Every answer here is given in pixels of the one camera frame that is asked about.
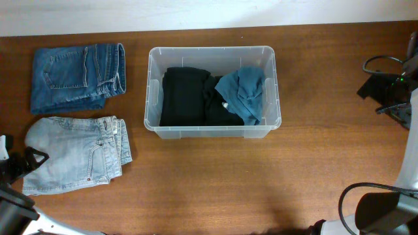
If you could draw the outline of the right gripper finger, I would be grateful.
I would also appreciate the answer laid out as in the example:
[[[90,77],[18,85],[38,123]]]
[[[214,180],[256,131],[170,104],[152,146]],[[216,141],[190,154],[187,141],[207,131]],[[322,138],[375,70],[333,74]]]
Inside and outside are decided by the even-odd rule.
[[[386,104],[387,88],[392,84],[392,79],[386,76],[371,75],[369,79],[357,91],[362,99],[370,97],[380,105]]]
[[[409,130],[411,125],[411,104],[409,102],[381,106],[376,109],[376,114],[386,114],[398,122],[403,128]]]

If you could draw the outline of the light blue jeans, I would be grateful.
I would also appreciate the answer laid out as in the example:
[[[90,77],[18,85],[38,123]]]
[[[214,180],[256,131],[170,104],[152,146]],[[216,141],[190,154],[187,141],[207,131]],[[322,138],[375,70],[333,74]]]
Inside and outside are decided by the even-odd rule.
[[[49,158],[24,177],[24,195],[55,195],[106,185],[133,160],[126,124],[115,116],[44,117],[30,127],[25,144]]]

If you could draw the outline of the blue shirt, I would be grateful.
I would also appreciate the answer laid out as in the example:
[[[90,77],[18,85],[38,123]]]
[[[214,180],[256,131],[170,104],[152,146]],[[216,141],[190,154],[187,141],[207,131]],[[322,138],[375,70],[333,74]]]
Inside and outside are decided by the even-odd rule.
[[[242,67],[220,78],[215,90],[228,112],[239,116],[244,125],[258,125],[263,118],[264,81],[263,69]]]

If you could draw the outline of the clear plastic storage bin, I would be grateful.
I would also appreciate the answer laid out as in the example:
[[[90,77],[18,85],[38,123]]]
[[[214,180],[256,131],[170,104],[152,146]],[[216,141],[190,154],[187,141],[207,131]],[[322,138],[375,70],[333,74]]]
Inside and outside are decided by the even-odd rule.
[[[163,77],[169,67],[194,67],[215,76],[226,75],[241,67],[263,69],[263,118],[254,126],[161,127]],[[269,46],[155,47],[148,56],[148,79],[144,126],[162,139],[196,137],[264,138],[281,125],[280,96],[274,50]]]

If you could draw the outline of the dark green garment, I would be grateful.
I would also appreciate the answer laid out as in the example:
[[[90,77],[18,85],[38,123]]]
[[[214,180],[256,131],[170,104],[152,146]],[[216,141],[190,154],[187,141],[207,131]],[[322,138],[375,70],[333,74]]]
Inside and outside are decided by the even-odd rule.
[[[239,126],[244,121],[237,114],[230,113],[224,106],[225,100],[215,89],[220,76],[209,76],[204,83],[204,124],[207,126]]]

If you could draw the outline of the black garment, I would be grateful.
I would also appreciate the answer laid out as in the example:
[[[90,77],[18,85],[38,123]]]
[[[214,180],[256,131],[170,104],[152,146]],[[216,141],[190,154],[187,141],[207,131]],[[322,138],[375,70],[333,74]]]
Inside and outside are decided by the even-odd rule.
[[[193,67],[170,67],[163,77],[161,127],[204,124],[204,83],[210,73]]]

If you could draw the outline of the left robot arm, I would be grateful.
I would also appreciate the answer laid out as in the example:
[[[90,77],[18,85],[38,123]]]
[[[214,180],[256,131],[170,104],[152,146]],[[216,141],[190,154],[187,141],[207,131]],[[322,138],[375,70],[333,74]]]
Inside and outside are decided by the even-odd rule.
[[[72,227],[47,216],[35,207],[34,200],[11,187],[48,159],[47,153],[27,147],[25,157],[13,154],[1,161],[1,234],[94,235],[92,231]]]

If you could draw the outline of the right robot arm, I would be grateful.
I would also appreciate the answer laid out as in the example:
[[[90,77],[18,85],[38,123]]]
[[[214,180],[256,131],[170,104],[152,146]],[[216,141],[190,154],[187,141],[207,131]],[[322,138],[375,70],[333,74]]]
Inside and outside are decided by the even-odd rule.
[[[393,186],[379,183],[354,183],[339,197],[335,221],[320,220],[307,234],[416,234],[417,233],[417,33],[410,35],[406,59],[399,74],[362,69],[370,75],[358,90],[362,99],[371,97],[380,104],[377,114],[386,114],[408,129],[403,163]],[[366,193],[353,215],[344,216],[342,206],[350,190],[376,188]]]

